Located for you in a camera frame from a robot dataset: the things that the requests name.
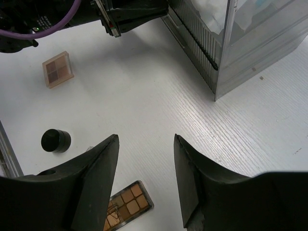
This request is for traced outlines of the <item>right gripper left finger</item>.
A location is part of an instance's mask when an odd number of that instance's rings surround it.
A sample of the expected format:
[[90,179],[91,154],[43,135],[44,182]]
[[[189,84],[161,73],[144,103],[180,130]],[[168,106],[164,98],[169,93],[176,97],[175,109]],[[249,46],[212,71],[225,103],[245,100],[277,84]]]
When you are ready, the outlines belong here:
[[101,231],[119,153],[111,135],[87,152],[38,175],[0,179],[3,231]]

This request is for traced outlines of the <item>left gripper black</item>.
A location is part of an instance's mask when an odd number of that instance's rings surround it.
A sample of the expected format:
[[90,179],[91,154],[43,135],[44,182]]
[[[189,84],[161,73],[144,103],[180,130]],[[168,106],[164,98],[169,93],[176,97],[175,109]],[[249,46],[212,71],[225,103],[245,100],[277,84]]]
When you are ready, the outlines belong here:
[[166,16],[166,0],[92,0],[91,5],[106,32],[115,37],[129,32],[153,19]]

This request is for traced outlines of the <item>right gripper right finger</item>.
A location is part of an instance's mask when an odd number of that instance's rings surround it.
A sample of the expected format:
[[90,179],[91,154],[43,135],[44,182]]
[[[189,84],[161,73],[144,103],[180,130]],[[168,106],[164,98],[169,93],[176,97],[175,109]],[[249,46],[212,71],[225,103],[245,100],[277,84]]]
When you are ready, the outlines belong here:
[[189,231],[305,231],[308,174],[266,172],[248,177],[174,137],[182,222]]

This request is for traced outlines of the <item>clear acrylic drawer organizer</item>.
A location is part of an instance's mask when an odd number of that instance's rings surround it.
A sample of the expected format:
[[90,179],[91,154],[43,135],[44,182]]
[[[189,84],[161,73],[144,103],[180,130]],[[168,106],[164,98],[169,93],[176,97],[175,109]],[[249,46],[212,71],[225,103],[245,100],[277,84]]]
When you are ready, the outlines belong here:
[[278,10],[247,33],[233,33],[235,0],[171,0],[163,18],[219,99],[294,51],[308,34],[308,3],[277,0]]

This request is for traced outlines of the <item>cotton pad pack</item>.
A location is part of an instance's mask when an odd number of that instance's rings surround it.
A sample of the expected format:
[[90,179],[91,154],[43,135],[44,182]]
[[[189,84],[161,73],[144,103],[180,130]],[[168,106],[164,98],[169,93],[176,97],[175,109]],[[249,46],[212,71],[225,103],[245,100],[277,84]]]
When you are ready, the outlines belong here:
[[247,33],[272,16],[276,0],[236,0],[233,33]]

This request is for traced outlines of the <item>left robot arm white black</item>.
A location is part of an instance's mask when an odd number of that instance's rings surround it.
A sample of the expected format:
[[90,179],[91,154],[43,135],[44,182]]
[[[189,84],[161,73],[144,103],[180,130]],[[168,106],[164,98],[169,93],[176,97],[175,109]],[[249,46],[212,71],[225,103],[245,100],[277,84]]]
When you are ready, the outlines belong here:
[[117,38],[167,13],[166,0],[2,0],[0,51],[37,47],[37,39],[98,20]]

